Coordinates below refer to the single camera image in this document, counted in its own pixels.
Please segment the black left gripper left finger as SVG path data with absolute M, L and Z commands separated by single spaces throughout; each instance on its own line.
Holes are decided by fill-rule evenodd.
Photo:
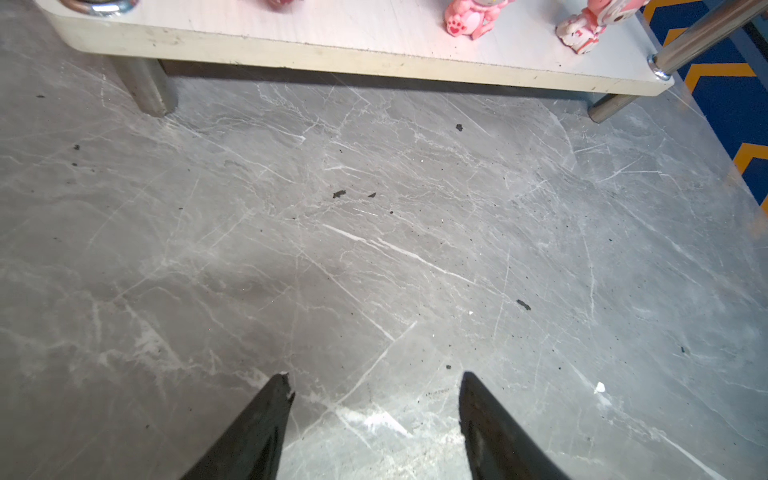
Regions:
M 294 398 L 289 375 L 272 376 L 182 479 L 275 479 Z

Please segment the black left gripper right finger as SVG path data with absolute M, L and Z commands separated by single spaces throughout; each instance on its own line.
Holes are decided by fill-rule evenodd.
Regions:
M 459 416 L 474 480 L 568 477 L 469 371 L 462 377 Z

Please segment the pink round head doll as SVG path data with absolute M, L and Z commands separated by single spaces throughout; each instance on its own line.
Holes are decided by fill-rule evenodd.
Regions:
M 594 49 L 609 25 L 633 17 L 648 0 L 588 0 L 587 6 L 556 26 L 555 34 L 574 53 L 584 55 Z

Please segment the pink sheep toy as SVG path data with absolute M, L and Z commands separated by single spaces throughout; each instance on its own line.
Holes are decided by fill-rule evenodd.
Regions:
M 454 0 L 444 11 L 444 26 L 453 37 L 478 40 L 490 32 L 510 0 Z

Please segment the yellow flower doll toy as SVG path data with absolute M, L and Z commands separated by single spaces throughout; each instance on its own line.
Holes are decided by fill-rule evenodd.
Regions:
M 268 0 L 268 4 L 277 9 L 287 8 L 294 2 L 295 0 Z

